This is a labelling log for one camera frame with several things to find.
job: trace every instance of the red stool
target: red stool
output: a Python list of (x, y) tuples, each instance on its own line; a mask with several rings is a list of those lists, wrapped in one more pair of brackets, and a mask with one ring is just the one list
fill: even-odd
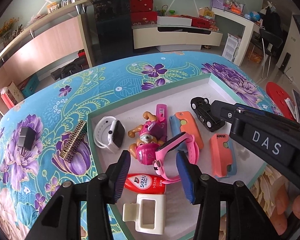
[(286, 102), (284, 101), (287, 98), (290, 98), (288, 93), (283, 90), (282, 87), (273, 82), (268, 82), (266, 86), (266, 92), (268, 96), (274, 101), (277, 107), (281, 110), (283, 116), (292, 121), (295, 121), (290, 109), (288, 108)]

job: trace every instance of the globe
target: globe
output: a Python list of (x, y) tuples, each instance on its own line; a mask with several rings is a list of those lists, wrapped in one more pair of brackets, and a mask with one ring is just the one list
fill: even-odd
[(250, 17), (251, 17), (251, 20), (254, 22), (259, 21), (261, 19), (260, 14), (258, 14), (255, 11), (250, 12)]

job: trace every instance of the metal bolt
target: metal bolt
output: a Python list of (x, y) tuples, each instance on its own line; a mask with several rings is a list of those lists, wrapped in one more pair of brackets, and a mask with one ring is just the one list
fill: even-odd
[(200, 178), (201, 178), (202, 180), (208, 180), (208, 179), (210, 179), (210, 176), (209, 176), (208, 174), (202, 174), (202, 175), (200, 176)]
[(69, 180), (67, 180), (67, 181), (65, 181), (64, 183), (62, 183), (62, 186), (63, 186), (63, 187), (70, 187), (71, 184), (72, 184), (72, 182), (69, 181)]
[(244, 182), (241, 181), (241, 180), (236, 181), (235, 184), (237, 185), (237, 187), (243, 187), (244, 186)]
[(101, 173), (101, 174), (99, 174), (97, 177), (98, 177), (98, 179), (100, 179), (100, 180), (104, 180), (104, 179), (107, 178), (107, 174)]
[(239, 113), (239, 114), (242, 114), (243, 112), (245, 112), (246, 110), (245, 109), (243, 109), (243, 108), (241, 108), (241, 107), (238, 107), (237, 108), (237, 112)]

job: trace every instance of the white watch strap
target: white watch strap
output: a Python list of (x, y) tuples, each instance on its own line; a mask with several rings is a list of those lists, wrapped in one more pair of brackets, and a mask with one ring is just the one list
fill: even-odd
[(99, 148), (108, 148), (112, 152), (116, 150), (117, 147), (113, 145), (113, 143), (111, 143), (110, 141), (102, 142), (102, 134), (104, 133), (106, 128), (111, 126), (113, 121), (116, 120), (117, 119), (113, 116), (106, 116), (98, 122), (93, 132), (93, 140)]

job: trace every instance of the pink helmet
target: pink helmet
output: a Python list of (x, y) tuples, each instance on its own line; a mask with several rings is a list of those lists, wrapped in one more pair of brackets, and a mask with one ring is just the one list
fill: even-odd
[(141, 164), (152, 165), (155, 160), (155, 151), (160, 145), (157, 143), (142, 144), (137, 147), (137, 159)]

